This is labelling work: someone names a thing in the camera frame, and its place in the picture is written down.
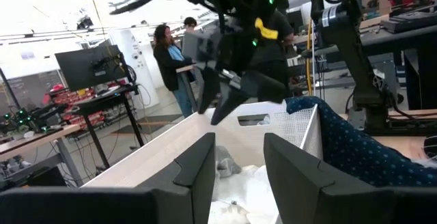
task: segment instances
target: white bin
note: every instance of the white bin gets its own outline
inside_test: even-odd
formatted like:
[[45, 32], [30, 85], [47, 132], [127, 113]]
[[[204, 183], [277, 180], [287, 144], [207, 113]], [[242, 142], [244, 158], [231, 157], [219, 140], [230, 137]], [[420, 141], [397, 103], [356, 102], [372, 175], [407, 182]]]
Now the white bin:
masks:
[[[215, 132], [216, 145], [226, 147], [237, 164], [242, 167], [265, 165], [263, 146], [264, 135], [267, 132], [273, 132], [308, 153], [322, 158], [317, 107], [291, 115], [285, 108], [285, 103], [244, 104], [217, 126], [210, 125], [214, 109], [208, 109], [204, 115], [195, 113], [84, 186], [135, 187], [170, 164], [207, 132]], [[269, 124], [241, 126], [238, 122], [238, 117], [241, 116], [263, 114], [270, 116]], [[277, 218], [272, 223], [281, 222]]]

